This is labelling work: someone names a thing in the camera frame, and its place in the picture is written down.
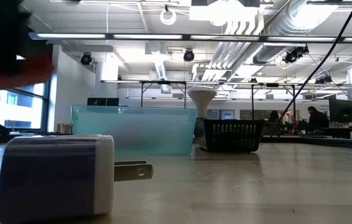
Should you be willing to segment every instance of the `computer monitor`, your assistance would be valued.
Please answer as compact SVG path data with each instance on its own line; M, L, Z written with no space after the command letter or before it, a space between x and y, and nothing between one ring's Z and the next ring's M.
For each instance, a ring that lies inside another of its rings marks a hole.
M119 106L119 98L88 98L88 106Z
M352 123L352 101L334 100L330 102L330 121L338 123Z

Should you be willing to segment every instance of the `table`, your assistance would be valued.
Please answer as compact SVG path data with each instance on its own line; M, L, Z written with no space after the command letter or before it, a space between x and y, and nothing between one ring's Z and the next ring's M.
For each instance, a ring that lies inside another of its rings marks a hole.
M151 180L115 183L109 216L55 223L352 223L352 149L261 144L252 154L138 157ZM0 146L0 165L3 147Z
M324 128L325 135L332 136L333 138L350 139L352 128Z

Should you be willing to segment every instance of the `column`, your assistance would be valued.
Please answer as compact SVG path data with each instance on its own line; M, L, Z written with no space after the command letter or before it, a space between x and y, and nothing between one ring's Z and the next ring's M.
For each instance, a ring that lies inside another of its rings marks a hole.
M118 63L112 60L111 56L107 56L106 62L96 64L96 81L93 98L116 98L117 83L101 83L101 80L117 80L118 79Z

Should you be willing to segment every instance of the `teal plastic container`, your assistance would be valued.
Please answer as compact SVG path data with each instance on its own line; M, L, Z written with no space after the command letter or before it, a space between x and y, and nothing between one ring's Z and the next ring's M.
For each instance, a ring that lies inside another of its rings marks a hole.
M73 106L74 135L114 138L117 155L188 155L195 109Z

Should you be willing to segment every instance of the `black plastic basket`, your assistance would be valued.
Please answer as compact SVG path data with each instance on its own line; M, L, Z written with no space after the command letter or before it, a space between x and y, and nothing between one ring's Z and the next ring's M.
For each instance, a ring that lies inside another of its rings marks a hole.
M259 148L263 121L204 120L206 149L210 152L254 152Z

